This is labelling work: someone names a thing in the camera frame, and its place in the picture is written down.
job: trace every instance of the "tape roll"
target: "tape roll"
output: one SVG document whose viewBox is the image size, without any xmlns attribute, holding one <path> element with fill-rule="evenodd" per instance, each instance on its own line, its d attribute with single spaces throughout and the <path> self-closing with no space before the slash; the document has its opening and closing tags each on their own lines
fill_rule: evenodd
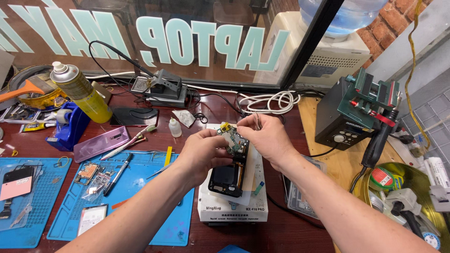
<svg viewBox="0 0 450 253">
<path fill-rule="evenodd" d="M 69 121 L 65 118 L 65 115 L 67 113 L 72 113 L 72 110 L 70 109 L 60 109 L 56 112 L 56 121 L 60 124 L 68 124 Z"/>
</svg>

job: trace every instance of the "blue silicone mat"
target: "blue silicone mat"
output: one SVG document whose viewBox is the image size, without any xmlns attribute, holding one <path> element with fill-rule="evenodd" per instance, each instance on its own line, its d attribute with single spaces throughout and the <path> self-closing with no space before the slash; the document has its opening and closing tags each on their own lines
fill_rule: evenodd
<svg viewBox="0 0 450 253">
<path fill-rule="evenodd" d="M 83 192 L 86 192 L 88 186 L 72 182 L 66 197 L 58 210 L 58 214 L 50 227 L 47 239 L 64 241 L 75 239 L 83 208 L 108 204 L 107 215 L 111 214 L 114 211 L 111 209 L 111 206 L 131 198 L 145 185 L 145 183 L 155 178 L 152 177 L 148 180 L 146 179 L 162 168 L 166 159 L 165 152 L 150 153 L 146 151 L 126 150 L 106 161 L 100 161 L 99 159 L 101 156 L 96 156 L 88 161 L 84 161 L 78 170 L 83 168 L 84 164 L 87 164 L 90 161 L 103 166 L 103 172 L 110 172 L 112 170 L 119 171 L 129 153 L 133 153 L 134 157 L 131 160 L 129 167 L 122 173 L 122 176 L 117 181 L 108 197 L 104 197 L 103 194 L 101 194 L 93 202 L 84 200 L 81 196 Z M 177 154 L 172 154 L 171 162 L 177 157 Z M 190 190 L 186 196 L 184 196 L 179 206 L 175 207 L 149 245 L 186 246 L 188 244 L 192 205 L 194 202 L 193 199 L 194 189 Z"/>
<path fill-rule="evenodd" d="M 0 248 L 36 248 L 44 232 L 45 224 L 49 219 L 50 212 L 63 185 L 64 178 L 69 170 L 72 159 L 63 166 L 58 167 L 58 158 L 0 158 L 0 166 L 23 163 L 27 160 L 41 161 L 43 174 L 35 182 L 36 189 L 31 202 L 32 210 L 28 214 L 27 223 L 23 227 L 0 231 Z M 67 159 L 61 159 L 64 165 Z M 0 201 L 0 209 L 3 210 L 5 201 Z"/>
</svg>

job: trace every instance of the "glass window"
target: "glass window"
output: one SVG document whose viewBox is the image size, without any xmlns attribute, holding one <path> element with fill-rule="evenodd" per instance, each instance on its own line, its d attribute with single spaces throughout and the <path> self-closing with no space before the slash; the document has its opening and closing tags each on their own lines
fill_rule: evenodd
<svg viewBox="0 0 450 253">
<path fill-rule="evenodd" d="M 0 49 L 18 68 L 60 61 L 103 74 L 88 47 L 99 40 L 152 72 L 279 86 L 305 34 L 299 13 L 297 0 L 6 0 Z M 110 73 L 133 71 L 111 50 L 92 48 Z"/>
</svg>

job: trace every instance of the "hand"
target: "hand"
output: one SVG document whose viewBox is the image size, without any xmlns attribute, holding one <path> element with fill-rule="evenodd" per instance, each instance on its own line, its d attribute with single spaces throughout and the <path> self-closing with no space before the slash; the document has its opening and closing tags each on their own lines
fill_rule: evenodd
<svg viewBox="0 0 450 253">
<path fill-rule="evenodd" d="M 226 146 L 228 141 L 218 136 L 216 130 L 202 130 L 189 136 L 174 164 L 187 170 L 192 187 L 199 186 L 211 168 L 231 164 L 233 156 L 225 149 L 219 149 Z"/>
<path fill-rule="evenodd" d="M 256 131 L 256 116 L 250 115 L 238 122 L 238 133 L 249 140 L 258 152 L 280 171 L 290 156 L 299 153 L 292 146 L 283 124 L 278 118 L 259 114 L 262 129 Z"/>
</svg>

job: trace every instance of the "plastic bag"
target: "plastic bag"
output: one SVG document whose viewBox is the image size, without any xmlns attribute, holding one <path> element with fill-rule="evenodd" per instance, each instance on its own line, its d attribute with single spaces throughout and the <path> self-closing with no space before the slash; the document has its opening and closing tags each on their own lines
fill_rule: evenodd
<svg viewBox="0 0 450 253">
<path fill-rule="evenodd" d="M 5 174 L 13 170 L 20 169 L 24 166 L 33 167 L 33 174 L 31 179 L 32 180 L 31 192 L 17 197 L 13 197 L 11 199 L 0 201 L 0 213 L 2 211 L 5 211 L 5 207 L 11 210 L 11 213 L 8 218 L 0 219 L 0 231 L 25 226 L 27 223 L 28 214 L 32 210 L 31 204 L 33 201 L 33 195 L 36 190 L 37 181 L 39 179 L 39 176 L 42 175 L 43 173 L 41 161 L 26 160 L 22 163 L 15 163 L 1 166 L 0 182 L 2 184 L 0 184 L 0 192 L 2 190 L 3 178 Z"/>
<path fill-rule="evenodd" d="M 91 202 L 96 200 L 100 194 L 102 194 L 103 189 L 110 179 L 110 175 L 98 172 L 88 185 L 86 192 L 83 193 L 81 198 Z"/>
</svg>

